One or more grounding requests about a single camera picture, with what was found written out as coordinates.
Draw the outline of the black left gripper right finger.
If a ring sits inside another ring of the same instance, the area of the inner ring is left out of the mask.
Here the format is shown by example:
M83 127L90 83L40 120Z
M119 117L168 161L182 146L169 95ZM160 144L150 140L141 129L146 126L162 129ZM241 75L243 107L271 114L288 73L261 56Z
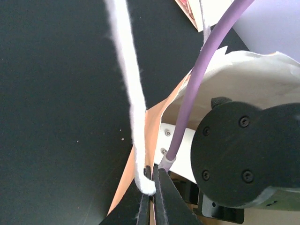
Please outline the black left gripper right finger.
M197 216L187 207L165 169L153 167L156 186L154 217L157 225L201 225Z

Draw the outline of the brown paper takeout bag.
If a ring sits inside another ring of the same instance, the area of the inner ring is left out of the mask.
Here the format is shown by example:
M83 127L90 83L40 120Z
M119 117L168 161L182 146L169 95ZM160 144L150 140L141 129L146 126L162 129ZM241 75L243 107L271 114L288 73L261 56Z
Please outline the brown paper takeout bag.
M133 43L127 2L106 2L117 57L129 91L130 120L134 146L115 193L109 213L119 204L132 181L142 194L150 197L150 225L155 224L153 180L154 154L162 123L175 126L169 150L157 165L167 173L176 160L185 129L196 130L211 111L211 100L226 97L267 109L288 103L300 104L300 65L292 58L276 52L261 55L235 51L221 55L224 37L251 5L249 0L236 0L213 30L204 34L205 44L188 75L171 95L156 106L145 109ZM297 225L300 211L260 210L246 208L242 225ZM219 225L239 225L218 223Z

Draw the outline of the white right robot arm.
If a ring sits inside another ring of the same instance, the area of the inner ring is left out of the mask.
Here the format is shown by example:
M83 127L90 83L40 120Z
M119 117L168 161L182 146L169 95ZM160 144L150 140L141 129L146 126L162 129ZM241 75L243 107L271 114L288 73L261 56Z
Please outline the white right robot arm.
M199 216L241 224L244 210L300 210L300 105L211 100L190 148Z

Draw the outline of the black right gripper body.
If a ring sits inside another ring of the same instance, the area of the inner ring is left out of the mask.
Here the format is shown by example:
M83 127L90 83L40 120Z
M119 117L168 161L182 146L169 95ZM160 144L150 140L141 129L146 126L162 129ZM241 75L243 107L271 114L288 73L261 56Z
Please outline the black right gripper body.
M198 186L173 172L168 173L181 198L202 223L243 223L244 210L220 206L208 199Z

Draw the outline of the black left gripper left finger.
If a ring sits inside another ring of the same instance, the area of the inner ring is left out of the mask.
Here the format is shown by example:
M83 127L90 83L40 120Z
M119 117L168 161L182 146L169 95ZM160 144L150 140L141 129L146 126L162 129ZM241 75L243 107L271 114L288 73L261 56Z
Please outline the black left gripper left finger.
M129 185L119 204L100 225L149 225L150 197L142 194L134 181Z

